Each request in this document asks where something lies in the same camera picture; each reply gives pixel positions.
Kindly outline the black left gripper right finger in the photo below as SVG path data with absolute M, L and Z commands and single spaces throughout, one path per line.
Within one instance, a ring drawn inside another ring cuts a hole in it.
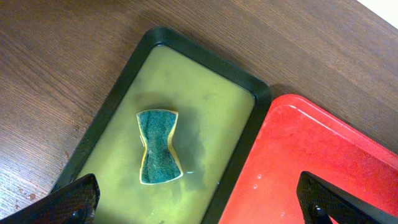
M 349 194 L 311 172 L 300 174 L 297 198 L 306 224 L 397 223 L 397 217 Z

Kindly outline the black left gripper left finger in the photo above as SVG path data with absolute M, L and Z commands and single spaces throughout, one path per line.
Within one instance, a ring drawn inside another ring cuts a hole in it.
M 87 174 L 43 199 L 1 220 L 7 223 L 95 222 L 100 188 L 94 174 Z

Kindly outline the green yellow sponge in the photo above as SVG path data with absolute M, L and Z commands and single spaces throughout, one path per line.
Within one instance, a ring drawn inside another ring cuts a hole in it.
M 153 109 L 141 111 L 136 117 L 144 146 L 140 183 L 157 185 L 181 178 L 182 166 L 172 143 L 178 112 Z

